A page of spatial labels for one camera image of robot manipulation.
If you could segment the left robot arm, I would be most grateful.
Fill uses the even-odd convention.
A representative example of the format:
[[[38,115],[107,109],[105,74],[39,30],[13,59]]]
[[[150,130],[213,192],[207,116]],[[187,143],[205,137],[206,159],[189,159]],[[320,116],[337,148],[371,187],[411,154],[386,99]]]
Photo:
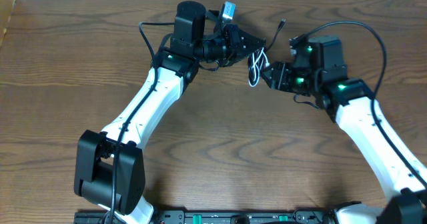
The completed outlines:
[[[157,124],[200,69],[230,67],[264,46],[233,24],[235,11],[231,2],[218,11],[195,1],[179,3],[173,31],[150,50],[141,89],[100,132],[87,130],[79,138],[74,191],[106,210],[100,223],[149,223],[154,208],[143,197],[143,152]]]

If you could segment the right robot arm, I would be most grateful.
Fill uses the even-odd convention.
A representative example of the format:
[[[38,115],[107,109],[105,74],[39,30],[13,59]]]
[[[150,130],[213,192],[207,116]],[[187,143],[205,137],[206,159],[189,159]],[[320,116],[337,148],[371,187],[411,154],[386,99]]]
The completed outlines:
[[[275,62],[261,71],[272,89],[314,96],[356,144],[387,200],[384,208],[353,201],[333,208],[325,223],[425,223],[426,167],[413,155],[381,111],[373,91],[349,78],[337,36],[290,41],[291,63]]]

